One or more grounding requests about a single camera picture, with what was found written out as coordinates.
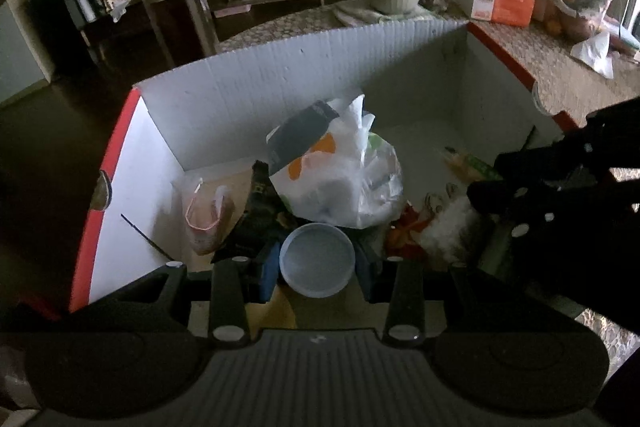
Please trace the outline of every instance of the white plastic bag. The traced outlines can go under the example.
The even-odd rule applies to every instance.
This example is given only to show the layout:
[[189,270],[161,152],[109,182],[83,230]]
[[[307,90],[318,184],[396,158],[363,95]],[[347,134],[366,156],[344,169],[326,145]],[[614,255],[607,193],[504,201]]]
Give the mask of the white plastic bag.
[[211,199],[200,191],[202,184],[200,179],[184,213],[189,244],[198,255],[211,253],[220,245],[235,207],[226,185],[220,185]]
[[267,137],[271,182],[295,216],[351,229],[399,217],[400,164],[363,100],[316,102]]
[[583,61],[596,73],[605,78],[613,78],[613,64],[607,57],[609,52],[609,32],[600,32],[594,37],[579,42],[571,48],[571,56]]

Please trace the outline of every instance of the dark floor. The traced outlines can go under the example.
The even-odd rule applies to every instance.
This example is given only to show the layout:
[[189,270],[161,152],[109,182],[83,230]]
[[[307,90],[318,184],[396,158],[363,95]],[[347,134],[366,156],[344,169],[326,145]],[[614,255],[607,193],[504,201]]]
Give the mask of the dark floor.
[[36,293],[66,308],[98,168],[132,84],[164,68],[148,36],[103,68],[0,109],[0,302]]

